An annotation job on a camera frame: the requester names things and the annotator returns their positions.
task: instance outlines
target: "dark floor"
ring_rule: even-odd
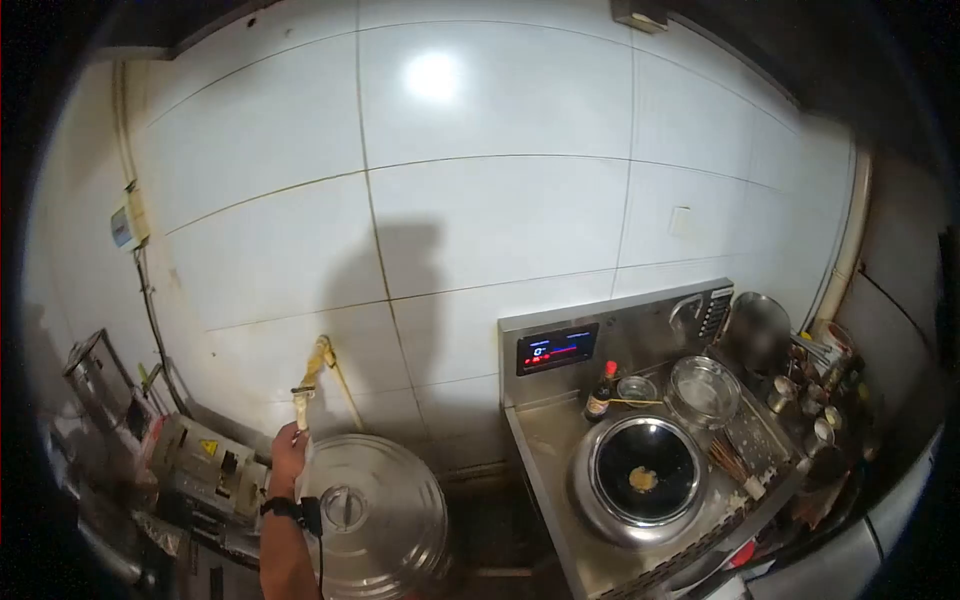
[[[523,484],[494,479],[446,490],[458,568],[448,600],[560,600],[556,555]]]

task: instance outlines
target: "human hand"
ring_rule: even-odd
[[[285,496],[293,499],[294,482],[303,471],[306,461],[306,441],[309,432],[298,435],[297,423],[287,423],[280,428],[270,448],[274,455],[274,470],[270,476],[268,497]]]

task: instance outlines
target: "soy sauce bottle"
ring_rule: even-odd
[[[613,376],[616,374],[616,363],[612,360],[607,361],[607,367],[604,369],[603,377],[600,382],[593,386],[593,390],[587,397],[587,405],[584,406],[584,419],[598,423],[603,420],[610,408],[610,398],[613,394]]]

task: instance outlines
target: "black wristband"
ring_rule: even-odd
[[[264,516],[270,511],[273,511],[274,515],[277,516],[288,516],[302,527],[303,511],[300,509],[300,506],[290,498],[284,498],[282,496],[270,498],[260,507],[260,515]]]

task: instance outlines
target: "yellow warning sticker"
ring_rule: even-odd
[[[200,445],[204,447],[204,450],[206,450],[206,453],[210,456],[213,456],[217,453],[216,440],[200,440]]]

